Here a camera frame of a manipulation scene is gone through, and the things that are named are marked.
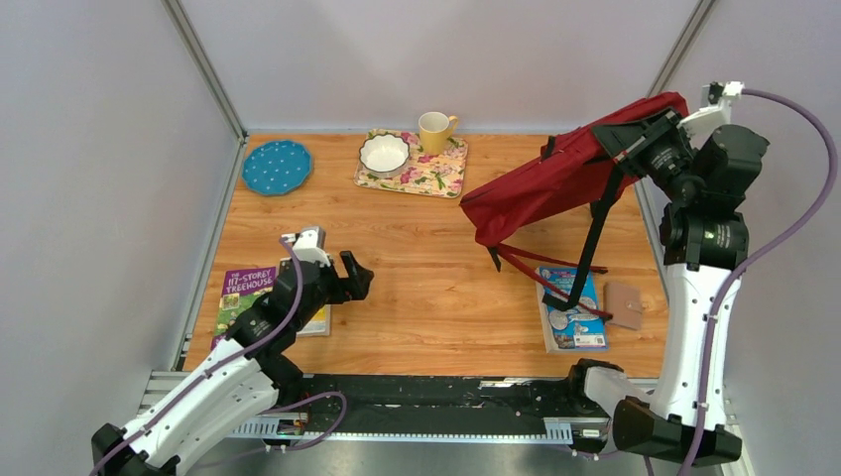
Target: mug handle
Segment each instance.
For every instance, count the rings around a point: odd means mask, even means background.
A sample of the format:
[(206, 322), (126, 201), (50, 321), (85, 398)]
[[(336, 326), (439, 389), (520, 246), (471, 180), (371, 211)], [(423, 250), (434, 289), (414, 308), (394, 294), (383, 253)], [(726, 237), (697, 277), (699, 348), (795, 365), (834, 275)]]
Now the mug handle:
[(452, 135), (455, 128), (458, 127), (458, 116), (449, 116), (449, 133)]

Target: blue polka dot plate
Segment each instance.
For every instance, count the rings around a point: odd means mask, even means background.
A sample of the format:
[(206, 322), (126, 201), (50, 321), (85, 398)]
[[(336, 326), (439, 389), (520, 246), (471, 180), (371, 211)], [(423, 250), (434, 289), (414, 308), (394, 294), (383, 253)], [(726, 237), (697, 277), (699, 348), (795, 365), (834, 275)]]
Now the blue polka dot plate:
[(245, 185), (261, 195), (285, 195), (312, 172), (312, 156), (302, 144), (272, 141), (253, 150), (242, 168)]

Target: gray wall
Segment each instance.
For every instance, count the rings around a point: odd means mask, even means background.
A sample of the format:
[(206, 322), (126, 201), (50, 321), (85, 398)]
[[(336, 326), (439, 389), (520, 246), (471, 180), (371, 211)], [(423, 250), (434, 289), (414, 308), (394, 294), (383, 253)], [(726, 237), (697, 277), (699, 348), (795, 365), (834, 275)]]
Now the gray wall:
[[(669, 88), (697, 107), (700, 84), (744, 80), (806, 105), (841, 140), (838, 2), (718, 3)], [(810, 126), (781, 106), (746, 97), (733, 118), (771, 141), (742, 206), (756, 250), (814, 199), (826, 153)], [(725, 383), (763, 476), (838, 474), (839, 210), (836, 191), (802, 232), (748, 270), (734, 308)]]
[(160, 2), (2, 2), (0, 64), (0, 472), (87, 474), (175, 355), (236, 144)]
[(183, 3), (249, 129), (556, 132), (645, 95), (695, 0)]

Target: yellow mug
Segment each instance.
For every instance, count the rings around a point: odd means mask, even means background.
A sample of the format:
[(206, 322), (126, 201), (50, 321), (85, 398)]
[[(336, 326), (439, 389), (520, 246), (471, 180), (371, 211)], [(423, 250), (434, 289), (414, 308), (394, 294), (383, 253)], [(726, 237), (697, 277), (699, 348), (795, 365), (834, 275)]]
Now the yellow mug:
[(420, 144), (423, 153), (437, 156), (447, 148), (447, 139), (458, 126), (458, 117), (447, 116), (440, 112), (427, 112), (418, 120)]

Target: book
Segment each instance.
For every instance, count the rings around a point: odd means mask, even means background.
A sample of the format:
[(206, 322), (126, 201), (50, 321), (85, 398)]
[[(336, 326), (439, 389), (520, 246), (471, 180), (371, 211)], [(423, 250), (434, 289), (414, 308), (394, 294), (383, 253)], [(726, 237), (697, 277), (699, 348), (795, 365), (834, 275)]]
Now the book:
[[(575, 280), (574, 268), (540, 266), (536, 271), (558, 289), (566, 293), (572, 289), (572, 282)], [(569, 310), (559, 310), (546, 305), (542, 302), (545, 293), (550, 293), (556, 298), (563, 299), (563, 297), (540, 283), (537, 283), (537, 287), (546, 352), (607, 350), (607, 334), (604, 322), (599, 316), (580, 306)], [(598, 308), (598, 296), (592, 274), (587, 276), (579, 302), (594, 309)]]
[[(252, 268), (225, 272), (222, 282), (222, 296), (219, 298), (219, 312), (216, 314), (216, 326), (210, 349), (214, 349), (225, 332), (233, 325), (243, 310), (251, 307), (257, 298), (272, 290), (277, 268)], [(330, 334), (330, 305), (322, 307), (312, 319), (298, 331), (298, 337)]]

